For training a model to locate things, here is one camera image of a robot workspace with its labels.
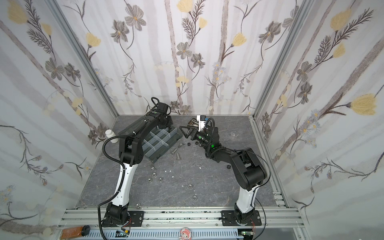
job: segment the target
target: pink cartoon character sticker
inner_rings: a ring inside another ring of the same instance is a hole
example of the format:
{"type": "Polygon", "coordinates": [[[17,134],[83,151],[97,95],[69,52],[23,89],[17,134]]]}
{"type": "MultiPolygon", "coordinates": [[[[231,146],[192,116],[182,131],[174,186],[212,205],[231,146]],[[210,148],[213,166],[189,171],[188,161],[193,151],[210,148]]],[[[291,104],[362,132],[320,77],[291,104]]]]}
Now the pink cartoon character sticker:
{"type": "Polygon", "coordinates": [[[181,237],[179,237],[179,240],[190,240],[192,237],[191,231],[185,227],[181,231],[181,237]]]}

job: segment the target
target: gray work surface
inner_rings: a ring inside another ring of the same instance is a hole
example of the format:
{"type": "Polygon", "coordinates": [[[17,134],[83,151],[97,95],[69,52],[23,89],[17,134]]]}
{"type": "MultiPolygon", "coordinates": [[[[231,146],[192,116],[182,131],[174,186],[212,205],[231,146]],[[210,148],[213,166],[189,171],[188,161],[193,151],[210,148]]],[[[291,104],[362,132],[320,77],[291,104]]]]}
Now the gray work surface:
{"type": "MultiPolygon", "coordinates": [[[[113,131],[118,134],[141,116],[119,116],[113,131]]],[[[175,127],[186,126],[194,116],[172,116],[175,127]]],[[[231,149],[250,147],[260,155],[247,116],[214,116],[215,126],[218,127],[220,143],[231,149]],[[230,133],[236,131],[236,140],[230,140],[230,133]]],[[[155,164],[144,157],[136,169],[129,193],[129,205],[140,203],[142,207],[229,207],[234,206],[238,199],[239,184],[235,179],[232,168],[227,169],[227,163],[217,163],[207,159],[204,149],[195,145],[184,136],[171,148],[179,143],[185,143],[177,152],[181,160],[176,160],[176,154],[170,151],[161,156],[155,164]],[[156,168],[156,177],[152,177],[151,167],[156,168]]],[[[118,158],[119,144],[108,143],[106,152],[118,158]]],[[[95,207],[110,198],[115,191],[119,177],[120,165],[103,154],[88,179],[77,207],[95,207]]],[[[270,183],[260,187],[257,199],[263,206],[276,206],[270,183]]]]}

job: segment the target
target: white bottle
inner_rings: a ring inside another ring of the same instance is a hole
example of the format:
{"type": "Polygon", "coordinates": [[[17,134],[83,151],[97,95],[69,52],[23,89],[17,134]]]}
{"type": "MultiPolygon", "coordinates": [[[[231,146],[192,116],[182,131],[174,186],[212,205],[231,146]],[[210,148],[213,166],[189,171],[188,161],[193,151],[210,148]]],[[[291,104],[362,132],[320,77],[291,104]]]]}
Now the white bottle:
{"type": "MultiPolygon", "coordinates": [[[[111,129],[108,129],[107,131],[105,131],[105,135],[107,135],[107,138],[116,136],[116,134],[111,129]]],[[[110,140],[111,143],[117,143],[118,141],[119,141],[119,138],[114,138],[110,140]]]]}

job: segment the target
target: wallpapered wall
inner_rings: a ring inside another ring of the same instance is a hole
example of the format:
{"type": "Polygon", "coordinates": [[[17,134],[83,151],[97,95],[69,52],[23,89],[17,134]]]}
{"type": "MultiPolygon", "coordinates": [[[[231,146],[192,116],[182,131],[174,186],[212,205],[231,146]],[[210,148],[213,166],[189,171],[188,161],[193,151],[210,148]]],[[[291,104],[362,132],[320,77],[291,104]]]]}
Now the wallpapered wall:
{"type": "Polygon", "coordinates": [[[311,239],[382,239],[384,3],[315,1],[257,116],[311,239]]]}
{"type": "Polygon", "coordinates": [[[49,239],[114,117],[44,1],[0,6],[0,238],[49,239]]]}
{"type": "Polygon", "coordinates": [[[58,3],[120,114],[251,114],[301,1],[58,3]]]}

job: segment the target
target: black bottle cap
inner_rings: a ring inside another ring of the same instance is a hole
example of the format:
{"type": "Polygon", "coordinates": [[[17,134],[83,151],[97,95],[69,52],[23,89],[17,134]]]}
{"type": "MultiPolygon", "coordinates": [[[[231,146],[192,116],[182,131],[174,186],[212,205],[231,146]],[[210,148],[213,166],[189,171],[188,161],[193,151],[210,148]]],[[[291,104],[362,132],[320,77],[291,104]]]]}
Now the black bottle cap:
{"type": "Polygon", "coordinates": [[[91,230],[91,227],[89,225],[83,226],[83,229],[81,230],[81,235],[82,236],[88,235],[90,230],[91,230]]]}

